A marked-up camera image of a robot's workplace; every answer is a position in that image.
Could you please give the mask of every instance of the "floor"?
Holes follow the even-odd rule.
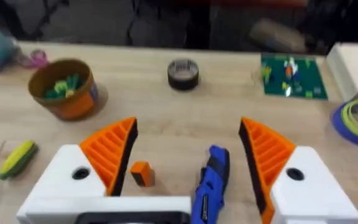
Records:
[[[126,45],[126,30],[133,12],[130,0],[71,0],[69,7],[59,7],[50,24],[42,29],[44,40],[101,45]],[[34,18],[41,7],[17,7],[26,30],[33,29]],[[141,19],[135,22],[131,36],[133,45],[142,47],[182,48],[187,13],[163,11],[161,20],[157,10],[141,5]],[[269,17],[288,26],[294,26],[302,17],[301,11],[235,8],[213,6],[210,49],[259,51],[247,36],[260,18]]]

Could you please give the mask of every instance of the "yellow object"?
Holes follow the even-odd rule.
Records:
[[[67,90],[66,91],[66,98],[69,97],[69,96],[72,96],[74,95],[74,90]]]
[[[0,179],[19,174],[36,153],[37,147],[33,141],[25,141],[7,157],[0,170]]]
[[[341,116],[346,127],[358,136],[358,121],[351,112],[354,105],[358,105],[358,100],[346,104],[341,111]]]
[[[283,82],[282,87],[283,87],[283,90],[286,90],[290,86],[287,83]]]

